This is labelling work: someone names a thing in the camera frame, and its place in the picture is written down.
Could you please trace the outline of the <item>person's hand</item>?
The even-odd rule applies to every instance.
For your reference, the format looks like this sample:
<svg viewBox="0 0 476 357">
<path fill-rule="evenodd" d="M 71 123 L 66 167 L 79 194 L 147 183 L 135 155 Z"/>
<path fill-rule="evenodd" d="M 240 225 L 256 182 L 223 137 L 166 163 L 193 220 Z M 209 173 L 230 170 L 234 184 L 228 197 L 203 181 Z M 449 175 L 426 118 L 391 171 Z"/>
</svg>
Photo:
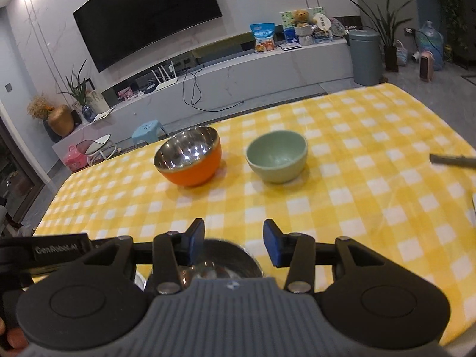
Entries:
<svg viewBox="0 0 476 357">
<path fill-rule="evenodd" d="M 29 345 L 24 332 L 19 328 L 8 328 L 0 319 L 1 356 L 17 356 Z"/>
</svg>

